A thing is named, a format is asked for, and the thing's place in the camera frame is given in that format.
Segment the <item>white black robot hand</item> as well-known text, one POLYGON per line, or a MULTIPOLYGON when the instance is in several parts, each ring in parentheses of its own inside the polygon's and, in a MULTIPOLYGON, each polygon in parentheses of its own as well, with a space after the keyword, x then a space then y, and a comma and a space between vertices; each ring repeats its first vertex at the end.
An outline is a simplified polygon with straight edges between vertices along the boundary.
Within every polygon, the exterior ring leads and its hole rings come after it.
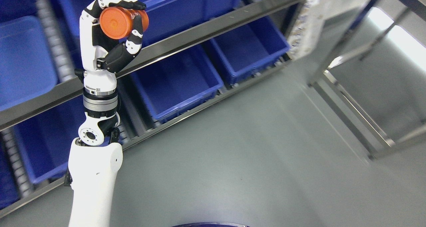
POLYGON ((139 0, 94 0, 81 12, 80 50, 84 70, 79 78, 84 85, 84 95, 95 98, 115 93, 116 74, 134 60, 142 49, 141 16, 133 19, 126 41, 119 42, 108 37, 100 26, 100 16, 107 7, 143 11, 146 4, 139 0))

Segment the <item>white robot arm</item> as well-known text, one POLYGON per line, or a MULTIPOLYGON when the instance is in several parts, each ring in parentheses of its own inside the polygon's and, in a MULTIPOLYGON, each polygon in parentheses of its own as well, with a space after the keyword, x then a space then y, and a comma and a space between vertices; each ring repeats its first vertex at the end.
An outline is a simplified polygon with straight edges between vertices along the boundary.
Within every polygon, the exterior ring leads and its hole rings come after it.
POLYGON ((108 227, 117 172, 123 163, 119 143, 118 95, 84 92, 85 121, 70 148, 67 181, 73 189, 68 226, 108 227))

